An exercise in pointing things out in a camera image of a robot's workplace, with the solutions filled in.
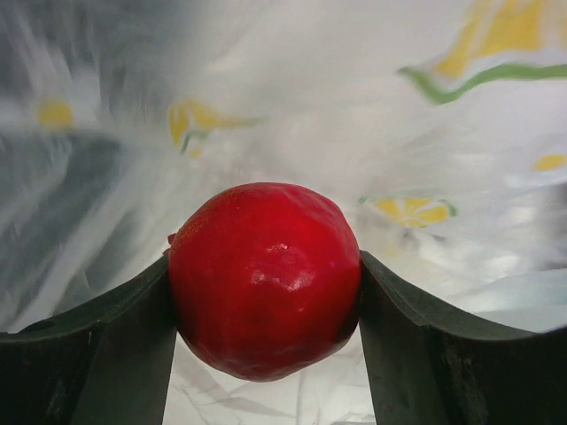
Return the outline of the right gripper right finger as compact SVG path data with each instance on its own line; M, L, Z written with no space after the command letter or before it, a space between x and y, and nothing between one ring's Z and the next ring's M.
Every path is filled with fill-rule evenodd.
M361 255L359 326L379 424L564 424L566 330L467 313Z

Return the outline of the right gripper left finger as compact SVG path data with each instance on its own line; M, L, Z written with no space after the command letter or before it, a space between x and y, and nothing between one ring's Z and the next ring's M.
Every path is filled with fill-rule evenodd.
M167 258L1 335L3 424L161 424L175 348Z

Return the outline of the red fake apple front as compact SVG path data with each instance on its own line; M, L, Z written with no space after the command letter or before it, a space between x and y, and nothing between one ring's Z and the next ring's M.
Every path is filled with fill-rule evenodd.
M226 189L168 243L178 332L223 373L282 379L342 349L356 328L359 246L340 208L311 189Z

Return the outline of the clear plastic lemon-print bag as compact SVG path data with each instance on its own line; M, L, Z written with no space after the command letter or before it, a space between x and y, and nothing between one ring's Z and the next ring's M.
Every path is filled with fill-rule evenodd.
M565 2L2 2L1 335L132 280L254 181L333 199L452 306L566 330ZM360 326L268 383L176 333L161 424L379 424Z

